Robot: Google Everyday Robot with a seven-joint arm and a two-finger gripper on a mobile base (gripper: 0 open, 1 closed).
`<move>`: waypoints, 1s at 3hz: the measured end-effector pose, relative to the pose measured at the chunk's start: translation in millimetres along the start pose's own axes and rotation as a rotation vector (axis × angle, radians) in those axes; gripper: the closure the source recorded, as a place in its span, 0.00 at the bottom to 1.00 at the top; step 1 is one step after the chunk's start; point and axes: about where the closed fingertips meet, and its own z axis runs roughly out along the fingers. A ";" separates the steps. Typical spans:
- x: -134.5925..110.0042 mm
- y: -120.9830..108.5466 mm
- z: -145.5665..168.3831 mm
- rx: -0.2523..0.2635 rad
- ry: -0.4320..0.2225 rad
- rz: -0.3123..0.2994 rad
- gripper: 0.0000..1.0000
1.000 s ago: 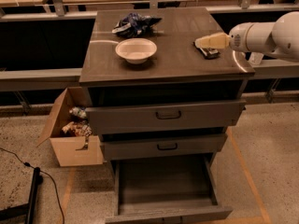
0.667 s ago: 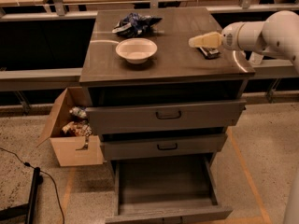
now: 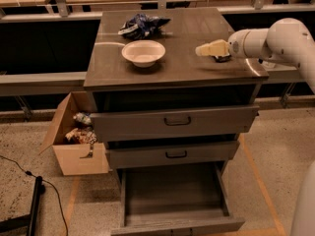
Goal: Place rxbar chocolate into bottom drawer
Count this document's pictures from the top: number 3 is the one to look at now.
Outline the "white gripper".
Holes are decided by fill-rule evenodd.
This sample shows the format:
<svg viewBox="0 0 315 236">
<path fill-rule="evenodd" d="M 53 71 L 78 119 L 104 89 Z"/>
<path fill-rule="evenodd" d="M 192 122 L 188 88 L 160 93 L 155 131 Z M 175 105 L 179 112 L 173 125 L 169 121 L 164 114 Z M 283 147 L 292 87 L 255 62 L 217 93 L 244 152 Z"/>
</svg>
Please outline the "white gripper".
<svg viewBox="0 0 315 236">
<path fill-rule="evenodd" d="M 237 58 L 268 59 L 272 51 L 267 44 L 268 29 L 242 29 L 233 33 L 228 43 L 214 40 L 195 48 L 197 56 L 225 56 L 228 53 Z"/>
</svg>

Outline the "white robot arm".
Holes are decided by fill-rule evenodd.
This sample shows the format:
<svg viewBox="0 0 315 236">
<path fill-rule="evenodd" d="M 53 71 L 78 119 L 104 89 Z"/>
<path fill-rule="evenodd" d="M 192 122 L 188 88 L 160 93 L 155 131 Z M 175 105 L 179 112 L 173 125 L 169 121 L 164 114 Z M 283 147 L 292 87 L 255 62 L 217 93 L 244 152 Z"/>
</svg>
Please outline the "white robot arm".
<svg viewBox="0 0 315 236">
<path fill-rule="evenodd" d="M 315 42 L 304 23 L 284 18 L 268 29 L 243 29 L 228 40 L 217 39 L 195 49 L 198 56 L 258 58 L 289 64 L 315 93 Z M 294 210 L 290 236 L 315 236 L 315 161 L 301 184 Z"/>
</svg>

